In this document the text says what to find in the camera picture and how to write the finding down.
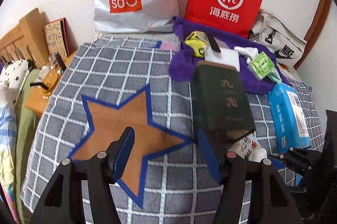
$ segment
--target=green fabric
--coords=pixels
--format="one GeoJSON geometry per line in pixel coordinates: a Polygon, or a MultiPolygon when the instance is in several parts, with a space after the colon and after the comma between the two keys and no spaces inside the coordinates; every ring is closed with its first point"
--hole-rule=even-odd
{"type": "Polygon", "coordinates": [[[29,151],[34,139],[39,118],[29,109],[24,107],[30,93],[29,84],[34,82],[40,70],[32,70],[25,82],[21,95],[15,106],[17,138],[15,157],[15,188],[17,211],[21,224],[28,224],[32,216],[31,212],[24,206],[20,198],[21,186],[25,178],[29,151]]]}
{"type": "Polygon", "coordinates": [[[272,70],[272,72],[270,72],[270,74],[268,75],[268,78],[270,78],[275,83],[281,83],[282,82],[280,74],[277,72],[276,68],[274,68],[272,70]]]}

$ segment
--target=blue box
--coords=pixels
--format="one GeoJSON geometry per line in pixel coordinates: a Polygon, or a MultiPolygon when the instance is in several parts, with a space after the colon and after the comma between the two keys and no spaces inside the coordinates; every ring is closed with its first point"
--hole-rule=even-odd
{"type": "Polygon", "coordinates": [[[267,98],[274,120],[278,152],[285,153],[290,147],[309,147],[308,128],[295,89],[278,83],[267,98]]]}

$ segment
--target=patterned pillow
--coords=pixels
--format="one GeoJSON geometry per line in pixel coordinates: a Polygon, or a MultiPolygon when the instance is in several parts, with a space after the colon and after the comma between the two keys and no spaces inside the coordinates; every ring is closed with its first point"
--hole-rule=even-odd
{"type": "Polygon", "coordinates": [[[1,71],[0,85],[8,85],[14,107],[32,68],[31,61],[19,60],[6,64],[1,71]]]}

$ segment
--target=wooden bed headboard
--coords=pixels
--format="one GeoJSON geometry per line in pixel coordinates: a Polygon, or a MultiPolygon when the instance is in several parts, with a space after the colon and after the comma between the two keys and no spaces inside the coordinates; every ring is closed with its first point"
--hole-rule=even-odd
{"type": "Polygon", "coordinates": [[[32,60],[36,67],[48,62],[43,26],[38,8],[21,18],[19,24],[0,39],[2,61],[32,60]]]}

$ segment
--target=striped cloth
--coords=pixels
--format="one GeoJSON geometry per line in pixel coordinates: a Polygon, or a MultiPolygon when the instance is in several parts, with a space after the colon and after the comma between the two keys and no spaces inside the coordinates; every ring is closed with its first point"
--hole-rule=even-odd
{"type": "Polygon", "coordinates": [[[14,220],[20,223],[14,196],[16,133],[16,115],[9,89],[0,85],[0,182],[14,220]]]}

